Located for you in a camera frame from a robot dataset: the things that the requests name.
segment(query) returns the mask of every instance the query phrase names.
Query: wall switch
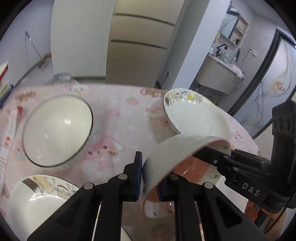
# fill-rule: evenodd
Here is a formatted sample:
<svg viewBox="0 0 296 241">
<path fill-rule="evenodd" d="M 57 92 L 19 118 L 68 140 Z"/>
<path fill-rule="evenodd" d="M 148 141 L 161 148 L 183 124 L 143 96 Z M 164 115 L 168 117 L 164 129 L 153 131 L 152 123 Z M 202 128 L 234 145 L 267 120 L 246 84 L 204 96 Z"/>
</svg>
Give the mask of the wall switch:
<svg viewBox="0 0 296 241">
<path fill-rule="evenodd" d="M 254 50 L 254 51 L 252 52 L 252 55 L 257 56 L 257 55 L 258 55 L 258 52 Z"/>
</svg>

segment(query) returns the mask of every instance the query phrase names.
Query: table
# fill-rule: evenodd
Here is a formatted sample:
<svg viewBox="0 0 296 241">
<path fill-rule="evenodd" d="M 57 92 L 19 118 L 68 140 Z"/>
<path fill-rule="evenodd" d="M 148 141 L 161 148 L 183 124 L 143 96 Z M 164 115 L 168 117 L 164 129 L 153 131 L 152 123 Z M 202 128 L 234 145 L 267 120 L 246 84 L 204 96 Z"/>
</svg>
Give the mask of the table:
<svg viewBox="0 0 296 241">
<path fill-rule="evenodd" d="M 0 139 L 2 139 L 10 109 L 19 104 L 24 108 L 23 114 L 17 121 L 16 135 L 8 157 L 5 191 L 0 197 L 1 214 L 12 230 L 13 226 L 9 217 L 9 196 L 13 186 L 21 178 L 34 174 L 48 174 L 63 178 L 78 187 L 86 182 L 104 183 L 112 176 L 122 173 L 124 166 L 133 162 L 136 151 L 141 151 L 145 160 L 158 143 L 176 135 L 163 111 L 164 93 L 165 91 L 162 90 L 131 86 L 76 83 L 14 91 L 0 114 Z M 43 100 L 59 94 L 78 95 L 88 102 L 94 114 L 88 151 L 92 153 L 106 145 L 112 150 L 112 155 L 93 158 L 87 154 L 80 163 L 65 171 L 44 169 L 35 166 L 26 158 L 21 145 L 21 136 L 28 115 Z M 221 113 L 231 130 L 231 147 L 259 155 L 258 147 L 245 129 L 226 112 L 221 110 Z M 202 178 L 202 183 L 204 181 L 216 183 L 220 177 L 217 169 L 209 165 Z M 229 190 L 226 188 L 223 192 L 227 194 Z M 123 204 L 122 225 L 133 241 L 167 241 L 174 236 L 173 214 L 162 219 L 147 218 L 140 213 L 138 202 Z"/>
</svg>

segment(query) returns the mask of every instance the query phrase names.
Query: cartoon rabbit print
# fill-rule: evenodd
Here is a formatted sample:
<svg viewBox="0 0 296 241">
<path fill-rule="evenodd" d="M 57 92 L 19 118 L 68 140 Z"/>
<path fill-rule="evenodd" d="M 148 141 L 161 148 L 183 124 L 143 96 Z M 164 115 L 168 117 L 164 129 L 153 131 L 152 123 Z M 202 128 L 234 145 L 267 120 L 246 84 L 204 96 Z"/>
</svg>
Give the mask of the cartoon rabbit print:
<svg viewBox="0 0 296 241">
<path fill-rule="evenodd" d="M 81 170 L 87 181 L 94 184 L 107 182 L 114 176 L 113 157 L 123 151 L 123 146 L 111 136 L 94 136 L 94 142 L 81 162 Z"/>
</svg>

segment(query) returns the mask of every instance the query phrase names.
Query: ceiling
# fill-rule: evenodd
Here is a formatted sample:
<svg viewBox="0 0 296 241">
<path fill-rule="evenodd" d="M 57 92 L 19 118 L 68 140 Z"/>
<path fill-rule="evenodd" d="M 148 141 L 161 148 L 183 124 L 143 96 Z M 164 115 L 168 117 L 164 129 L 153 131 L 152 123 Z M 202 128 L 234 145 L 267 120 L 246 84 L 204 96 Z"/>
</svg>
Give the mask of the ceiling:
<svg viewBox="0 0 296 241">
<path fill-rule="evenodd" d="M 286 26 L 281 17 L 264 0 L 245 0 L 253 11 L 263 17 L 266 17 L 281 26 Z"/>
</svg>

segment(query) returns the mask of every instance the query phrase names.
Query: plate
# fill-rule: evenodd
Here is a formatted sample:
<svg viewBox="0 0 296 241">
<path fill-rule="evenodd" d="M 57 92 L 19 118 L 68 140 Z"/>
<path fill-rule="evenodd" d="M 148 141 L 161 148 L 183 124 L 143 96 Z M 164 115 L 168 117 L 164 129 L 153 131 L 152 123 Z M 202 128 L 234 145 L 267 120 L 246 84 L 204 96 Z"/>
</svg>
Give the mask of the plate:
<svg viewBox="0 0 296 241">
<path fill-rule="evenodd" d="M 40 167 L 63 164 L 82 151 L 93 126 L 89 105 L 73 95 L 40 103 L 28 117 L 22 144 L 28 159 Z"/>
<path fill-rule="evenodd" d="M 204 96 L 188 89 L 172 89 L 164 95 L 163 107 L 178 133 L 230 141 L 230 129 L 221 110 Z"/>
<path fill-rule="evenodd" d="M 63 179 L 49 175 L 32 175 L 20 180 L 13 187 L 9 199 L 14 234 L 20 241 L 26 241 L 78 189 Z M 121 241 L 131 241 L 123 227 Z"/>
</svg>

